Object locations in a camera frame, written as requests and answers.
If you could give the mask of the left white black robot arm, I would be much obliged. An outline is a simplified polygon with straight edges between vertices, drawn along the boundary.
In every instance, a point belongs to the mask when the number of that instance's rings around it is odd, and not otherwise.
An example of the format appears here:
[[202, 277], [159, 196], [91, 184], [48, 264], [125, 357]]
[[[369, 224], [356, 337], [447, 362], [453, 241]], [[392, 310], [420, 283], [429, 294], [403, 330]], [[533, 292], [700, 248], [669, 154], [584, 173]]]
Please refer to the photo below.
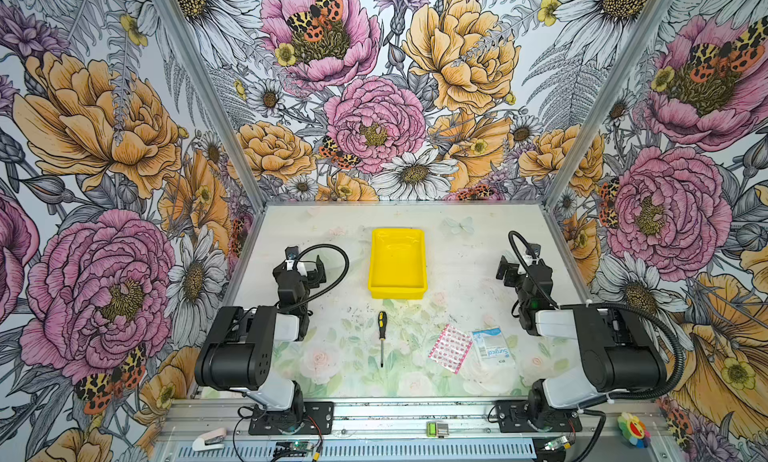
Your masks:
[[271, 367], [275, 346], [305, 339], [311, 291], [326, 282], [322, 260], [304, 261], [303, 256], [298, 247], [288, 247], [285, 261], [273, 270], [276, 304], [221, 308], [196, 360], [198, 386], [252, 402], [247, 417], [252, 436], [326, 435], [332, 427], [333, 403], [307, 402], [298, 382]]

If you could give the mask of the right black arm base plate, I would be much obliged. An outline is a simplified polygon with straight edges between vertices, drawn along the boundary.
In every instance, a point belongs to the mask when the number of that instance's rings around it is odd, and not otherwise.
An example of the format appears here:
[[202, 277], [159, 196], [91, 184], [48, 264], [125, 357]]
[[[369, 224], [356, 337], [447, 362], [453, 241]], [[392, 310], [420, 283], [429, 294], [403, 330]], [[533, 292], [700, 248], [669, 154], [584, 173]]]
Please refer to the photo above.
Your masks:
[[502, 400], [494, 407], [501, 433], [578, 433], [583, 426], [574, 411], [534, 407], [528, 401]]

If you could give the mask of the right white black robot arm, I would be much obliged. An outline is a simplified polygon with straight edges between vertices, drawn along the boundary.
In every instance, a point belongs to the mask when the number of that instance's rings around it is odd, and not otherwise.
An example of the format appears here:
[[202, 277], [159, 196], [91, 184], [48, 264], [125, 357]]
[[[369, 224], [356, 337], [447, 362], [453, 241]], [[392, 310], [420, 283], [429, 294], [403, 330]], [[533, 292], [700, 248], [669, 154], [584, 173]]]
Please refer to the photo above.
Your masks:
[[553, 270], [539, 251], [533, 245], [517, 261], [502, 257], [496, 277], [514, 289], [512, 315], [528, 335], [571, 340], [579, 358], [562, 374], [535, 381], [524, 400], [498, 402], [494, 410], [500, 430], [579, 430], [580, 413], [593, 406], [616, 399], [655, 399], [673, 386], [645, 329], [658, 319], [621, 305], [555, 303]]

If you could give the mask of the black yellow handled screwdriver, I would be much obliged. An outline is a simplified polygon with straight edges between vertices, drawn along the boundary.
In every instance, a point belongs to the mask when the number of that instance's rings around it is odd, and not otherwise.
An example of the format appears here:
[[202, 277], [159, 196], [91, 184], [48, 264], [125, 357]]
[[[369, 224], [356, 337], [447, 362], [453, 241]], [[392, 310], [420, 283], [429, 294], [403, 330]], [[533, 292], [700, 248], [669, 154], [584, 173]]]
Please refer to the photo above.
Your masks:
[[386, 340], [386, 331], [388, 325], [388, 316], [385, 311], [378, 313], [378, 336], [380, 341], [380, 367], [384, 367], [384, 346]]

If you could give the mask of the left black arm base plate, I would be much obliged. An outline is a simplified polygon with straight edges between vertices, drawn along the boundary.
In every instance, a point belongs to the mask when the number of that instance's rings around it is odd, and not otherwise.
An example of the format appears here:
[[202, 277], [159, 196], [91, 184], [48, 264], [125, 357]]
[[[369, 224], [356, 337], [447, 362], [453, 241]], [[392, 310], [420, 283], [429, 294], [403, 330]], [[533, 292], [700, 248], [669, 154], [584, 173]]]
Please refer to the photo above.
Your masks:
[[251, 436], [330, 435], [333, 429], [333, 402], [304, 402], [285, 411], [254, 415], [248, 427]]

